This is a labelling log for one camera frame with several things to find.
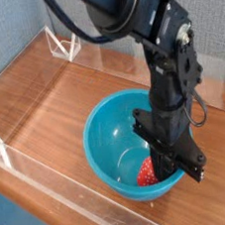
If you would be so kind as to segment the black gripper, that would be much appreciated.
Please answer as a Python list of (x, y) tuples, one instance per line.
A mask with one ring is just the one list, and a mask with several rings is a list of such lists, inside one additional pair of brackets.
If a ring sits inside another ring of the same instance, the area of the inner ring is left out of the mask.
[(158, 181), (182, 169), (197, 182), (204, 178), (206, 156), (195, 144), (190, 125), (180, 109), (177, 111), (133, 110), (134, 132), (149, 144), (154, 174)]

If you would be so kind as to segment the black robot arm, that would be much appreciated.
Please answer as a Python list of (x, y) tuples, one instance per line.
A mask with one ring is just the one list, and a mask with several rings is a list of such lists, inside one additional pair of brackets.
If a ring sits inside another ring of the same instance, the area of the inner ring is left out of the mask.
[(142, 44), (151, 72), (150, 110), (133, 111), (134, 132), (150, 145), (155, 176), (165, 180), (183, 169), (196, 181), (204, 177), (206, 157), (189, 127), (195, 87), (203, 67), (196, 58), (188, 13), (175, 0), (81, 0), (97, 31), (116, 40), (132, 37)]

